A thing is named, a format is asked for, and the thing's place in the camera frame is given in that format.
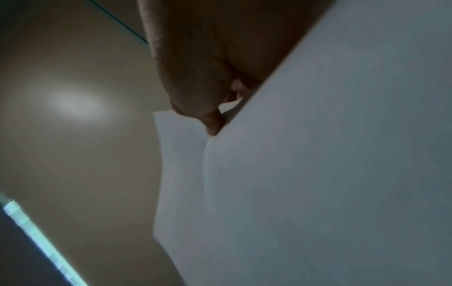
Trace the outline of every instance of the sheet of paper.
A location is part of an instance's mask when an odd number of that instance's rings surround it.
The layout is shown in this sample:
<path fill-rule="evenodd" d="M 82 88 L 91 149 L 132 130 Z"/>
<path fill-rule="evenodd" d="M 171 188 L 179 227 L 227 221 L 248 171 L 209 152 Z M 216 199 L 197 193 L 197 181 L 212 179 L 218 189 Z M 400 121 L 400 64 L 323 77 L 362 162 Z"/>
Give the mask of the sheet of paper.
<path fill-rule="evenodd" d="M 338 0 L 218 136 L 155 115 L 187 285 L 452 285 L 450 15 Z"/>

